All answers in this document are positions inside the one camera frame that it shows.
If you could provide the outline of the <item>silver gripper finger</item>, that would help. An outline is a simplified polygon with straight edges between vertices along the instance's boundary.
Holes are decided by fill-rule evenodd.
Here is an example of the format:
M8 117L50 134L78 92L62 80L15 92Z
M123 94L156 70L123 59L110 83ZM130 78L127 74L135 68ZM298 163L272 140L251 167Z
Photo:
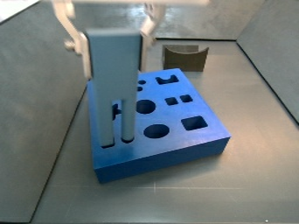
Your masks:
M147 3L144 5L146 19L140 27L140 34L143 37L140 71L146 70L146 56L147 50L155 41L155 30L164 19L166 6L158 3Z
M75 18L75 7L72 0L51 0L54 13L59 22L70 34L70 40L64 41L67 50L74 51L83 61L83 71L87 80L92 78L90 62L90 41L83 32L80 32L71 19Z

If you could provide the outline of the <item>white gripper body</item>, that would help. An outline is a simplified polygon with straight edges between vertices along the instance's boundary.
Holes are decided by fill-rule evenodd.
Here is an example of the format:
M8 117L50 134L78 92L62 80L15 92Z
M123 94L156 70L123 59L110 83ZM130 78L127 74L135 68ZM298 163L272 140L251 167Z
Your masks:
M55 3L206 5L211 0L43 0Z

